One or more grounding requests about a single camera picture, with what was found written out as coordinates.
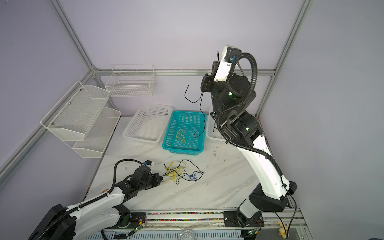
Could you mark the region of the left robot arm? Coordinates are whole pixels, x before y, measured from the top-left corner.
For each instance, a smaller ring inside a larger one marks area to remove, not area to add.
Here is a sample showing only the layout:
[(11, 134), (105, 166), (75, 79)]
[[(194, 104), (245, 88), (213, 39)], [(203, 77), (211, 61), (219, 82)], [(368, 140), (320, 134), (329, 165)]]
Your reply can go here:
[(136, 197), (138, 192), (159, 186), (163, 177), (153, 173), (152, 162), (138, 162), (132, 175), (117, 181), (114, 165), (111, 188), (88, 201), (68, 207), (58, 204), (52, 207), (30, 235), (31, 240), (82, 240), (106, 228), (127, 228), (141, 225), (145, 216), (134, 216), (125, 202)]

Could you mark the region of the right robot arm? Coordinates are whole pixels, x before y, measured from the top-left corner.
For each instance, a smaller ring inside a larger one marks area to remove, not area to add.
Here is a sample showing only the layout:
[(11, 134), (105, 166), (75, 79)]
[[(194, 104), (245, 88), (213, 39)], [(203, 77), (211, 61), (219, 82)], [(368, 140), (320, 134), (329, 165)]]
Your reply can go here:
[(235, 223), (243, 228), (260, 212), (282, 212), (298, 188), (284, 176), (271, 154), (254, 147), (263, 132), (247, 108), (256, 98), (257, 78), (256, 59), (250, 53), (229, 48), (220, 61), (213, 63), (211, 74), (204, 75), (201, 83), (201, 91), (211, 95), (210, 115), (216, 129), (227, 144), (241, 151), (259, 179), (256, 188), (236, 210)]

